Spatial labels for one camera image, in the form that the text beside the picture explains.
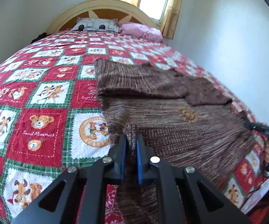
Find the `pink pillow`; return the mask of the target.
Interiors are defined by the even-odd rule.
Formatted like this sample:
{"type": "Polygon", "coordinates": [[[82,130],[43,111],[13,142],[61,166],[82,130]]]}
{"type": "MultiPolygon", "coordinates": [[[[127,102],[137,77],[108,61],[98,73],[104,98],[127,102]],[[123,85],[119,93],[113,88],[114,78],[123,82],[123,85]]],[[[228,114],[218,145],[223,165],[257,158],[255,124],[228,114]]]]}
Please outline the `pink pillow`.
{"type": "Polygon", "coordinates": [[[123,23],[119,29],[122,35],[130,35],[136,38],[144,38],[154,42],[162,41],[162,33],[159,29],[148,27],[140,23],[123,23]]]}

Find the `cream arched wooden headboard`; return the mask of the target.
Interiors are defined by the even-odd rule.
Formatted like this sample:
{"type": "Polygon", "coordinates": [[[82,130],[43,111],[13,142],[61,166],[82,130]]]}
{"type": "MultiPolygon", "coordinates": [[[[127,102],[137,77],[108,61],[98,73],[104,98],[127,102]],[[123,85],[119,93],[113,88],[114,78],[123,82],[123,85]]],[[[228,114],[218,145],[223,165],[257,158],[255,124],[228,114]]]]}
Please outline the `cream arched wooden headboard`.
{"type": "Polygon", "coordinates": [[[59,15],[46,30],[54,34],[72,28],[78,17],[117,19],[118,26],[126,22],[136,22],[148,27],[156,27],[156,23],[138,7],[120,0],[88,0],[80,3],[59,15]]]}

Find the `black item beside bed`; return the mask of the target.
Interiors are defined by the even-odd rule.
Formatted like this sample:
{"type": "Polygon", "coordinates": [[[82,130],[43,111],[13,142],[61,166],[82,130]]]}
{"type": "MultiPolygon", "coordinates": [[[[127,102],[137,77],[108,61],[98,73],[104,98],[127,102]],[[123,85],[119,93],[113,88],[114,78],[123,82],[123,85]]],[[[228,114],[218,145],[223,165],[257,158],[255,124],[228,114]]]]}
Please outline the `black item beside bed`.
{"type": "Polygon", "coordinates": [[[48,34],[46,33],[46,32],[44,32],[44,33],[42,33],[42,34],[39,34],[35,39],[33,39],[32,41],[31,41],[31,44],[32,43],[35,43],[35,42],[37,42],[37,41],[39,41],[39,40],[41,40],[41,39],[43,39],[43,38],[45,38],[45,37],[47,37],[48,36],[48,34]]]}

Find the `brown knitted sun sweater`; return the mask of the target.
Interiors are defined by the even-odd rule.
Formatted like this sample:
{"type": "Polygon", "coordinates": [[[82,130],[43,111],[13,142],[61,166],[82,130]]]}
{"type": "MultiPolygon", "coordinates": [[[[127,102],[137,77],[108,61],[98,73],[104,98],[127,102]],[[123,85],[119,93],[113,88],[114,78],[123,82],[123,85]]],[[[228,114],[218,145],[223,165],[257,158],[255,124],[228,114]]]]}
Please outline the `brown knitted sun sweater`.
{"type": "Polygon", "coordinates": [[[117,191],[126,223],[157,223],[154,187],[134,183],[135,139],[175,167],[194,166],[220,187],[252,150],[253,133],[243,126],[244,112],[202,77],[150,63],[129,65],[99,58],[95,61],[97,100],[113,145],[127,136],[130,148],[126,185],[117,191]]]}

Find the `grey patterned pillow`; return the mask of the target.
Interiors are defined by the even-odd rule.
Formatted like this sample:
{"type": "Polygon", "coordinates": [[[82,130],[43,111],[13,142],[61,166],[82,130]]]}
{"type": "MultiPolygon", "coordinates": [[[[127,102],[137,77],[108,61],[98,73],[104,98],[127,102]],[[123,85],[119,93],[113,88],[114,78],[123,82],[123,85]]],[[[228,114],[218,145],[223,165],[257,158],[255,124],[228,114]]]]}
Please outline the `grey patterned pillow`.
{"type": "Polygon", "coordinates": [[[78,18],[71,31],[106,31],[119,32],[117,19],[78,18]]]}

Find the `yellow curtain right of window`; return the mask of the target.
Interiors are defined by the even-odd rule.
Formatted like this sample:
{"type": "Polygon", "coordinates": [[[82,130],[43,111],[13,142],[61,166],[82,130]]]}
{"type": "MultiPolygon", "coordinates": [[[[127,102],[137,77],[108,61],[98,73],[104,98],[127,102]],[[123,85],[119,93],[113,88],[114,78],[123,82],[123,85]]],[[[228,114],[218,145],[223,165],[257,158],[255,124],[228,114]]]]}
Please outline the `yellow curtain right of window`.
{"type": "Polygon", "coordinates": [[[183,0],[168,0],[164,16],[160,22],[162,35],[167,39],[173,39],[181,11],[183,0]]]}

